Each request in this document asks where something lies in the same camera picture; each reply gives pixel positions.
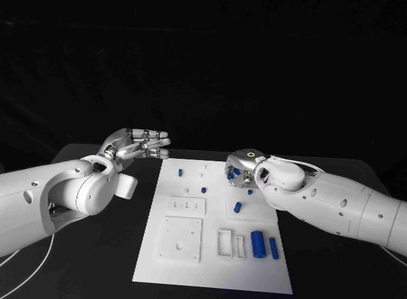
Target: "black backdrop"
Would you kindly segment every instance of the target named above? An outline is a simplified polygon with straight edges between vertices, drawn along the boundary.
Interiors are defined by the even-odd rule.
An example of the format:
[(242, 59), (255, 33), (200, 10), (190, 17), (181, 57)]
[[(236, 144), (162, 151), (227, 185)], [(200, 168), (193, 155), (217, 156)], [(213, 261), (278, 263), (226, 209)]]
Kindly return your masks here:
[(124, 127), (383, 176), (407, 156), (407, 1), (0, 9), (7, 170)]

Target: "black table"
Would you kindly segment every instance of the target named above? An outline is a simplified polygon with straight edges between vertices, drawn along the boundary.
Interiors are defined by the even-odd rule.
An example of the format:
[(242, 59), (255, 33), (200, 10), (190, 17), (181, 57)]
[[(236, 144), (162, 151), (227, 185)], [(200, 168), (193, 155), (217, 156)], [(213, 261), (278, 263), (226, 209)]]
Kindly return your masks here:
[[(69, 145), (53, 163), (96, 154), (100, 145)], [(226, 161), (230, 153), (171, 150), (173, 158)], [(352, 159), (291, 157), (388, 193), (370, 166)], [(125, 171), (139, 179), (134, 198), (56, 235), (50, 258), (8, 298), (407, 298), (407, 268), (376, 245), (336, 236), (279, 212), (295, 295), (132, 281), (162, 160), (138, 159)], [(0, 296), (28, 278), (50, 247), (41, 240), (0, 268)]]

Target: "robotic arm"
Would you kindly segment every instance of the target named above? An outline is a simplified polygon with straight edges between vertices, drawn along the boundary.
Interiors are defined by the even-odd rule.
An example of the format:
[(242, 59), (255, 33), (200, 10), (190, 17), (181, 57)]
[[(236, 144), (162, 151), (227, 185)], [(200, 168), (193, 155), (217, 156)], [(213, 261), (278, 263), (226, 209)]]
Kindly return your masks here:
[[(318, 171), (307, 172), (294, 162)], [(274, 208), (326, 232), (373, 242), (407, 257), (407, 202), (255, 149), (227, 157), (226, 174), (232, 185), (259, 187)]]
[(168, 159), (170, 144), (167, 132), (122, 129), (96, 155), (0, 174), (0, 257), (99, 214), (113, 195), (131, 199), (138, 180), (121, 172), (135, 158)]

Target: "blue block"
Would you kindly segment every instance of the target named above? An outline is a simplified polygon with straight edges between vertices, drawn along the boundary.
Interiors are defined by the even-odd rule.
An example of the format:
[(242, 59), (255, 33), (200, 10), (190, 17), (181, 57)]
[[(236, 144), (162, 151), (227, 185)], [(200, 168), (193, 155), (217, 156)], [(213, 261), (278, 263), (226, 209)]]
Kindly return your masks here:
[(235, 206), (235, 212), (239, 213), (242, 211), (242, 203), (238, 202), (238, 205)]
[(252, 233), (252, 245), (253, 245), (253, 255), (258, 259), (266, 257), (265, 239), (264, 232), (256, 231)]
[(275, 238), (269, 238), (271, 242), (271, 251), (274, 252), (274, 259), (278, 260), (281, 257), (278, 256), (278, 244), (275, 244)]

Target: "robotic hand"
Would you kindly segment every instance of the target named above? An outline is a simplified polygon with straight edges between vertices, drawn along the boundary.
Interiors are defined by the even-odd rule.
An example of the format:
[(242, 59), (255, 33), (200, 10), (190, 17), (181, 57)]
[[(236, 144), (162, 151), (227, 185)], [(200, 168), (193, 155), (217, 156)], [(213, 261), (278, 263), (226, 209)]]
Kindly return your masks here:
[[(295, 163), (317, 169), (307, 172)], [(311, 164), (255, 149), (227, 157), (232, 185), (259, 187), (278, 210), (331, 234), (373, 242), (407, 256), (407, 202)]]
[(121, 172), (135, 158), (168, 159), (170, 144), (167, 132), (122, 129), (96, 155), (0, 174), (0, 257), (99, 214), (113, 195), (131, 199), (138, 180)]

